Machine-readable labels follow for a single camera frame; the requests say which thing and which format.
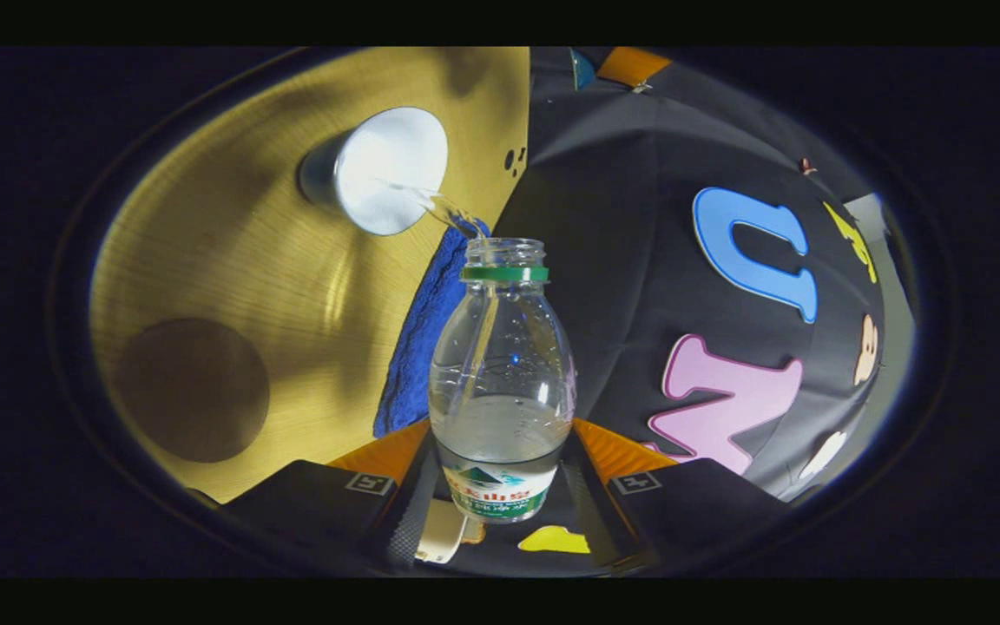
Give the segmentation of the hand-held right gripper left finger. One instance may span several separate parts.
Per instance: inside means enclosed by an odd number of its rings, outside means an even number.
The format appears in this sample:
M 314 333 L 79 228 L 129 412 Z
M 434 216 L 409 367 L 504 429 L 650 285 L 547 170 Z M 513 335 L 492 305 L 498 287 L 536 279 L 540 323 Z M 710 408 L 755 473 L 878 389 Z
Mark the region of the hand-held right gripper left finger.
M 439 478 L 428 419 L 328 464 L 277 470 L 222 509 L 321 564 L 409 572 Z

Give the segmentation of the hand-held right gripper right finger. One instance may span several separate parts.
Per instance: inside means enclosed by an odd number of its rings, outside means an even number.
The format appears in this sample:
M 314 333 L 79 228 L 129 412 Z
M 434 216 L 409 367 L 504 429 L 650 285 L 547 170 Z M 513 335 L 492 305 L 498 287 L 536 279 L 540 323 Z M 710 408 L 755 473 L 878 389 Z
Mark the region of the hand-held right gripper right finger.
M 712 459 L 674 460 L 573 420 L 566 479 L 596 567 L 693 574 L 745 555 L 793 507 Z

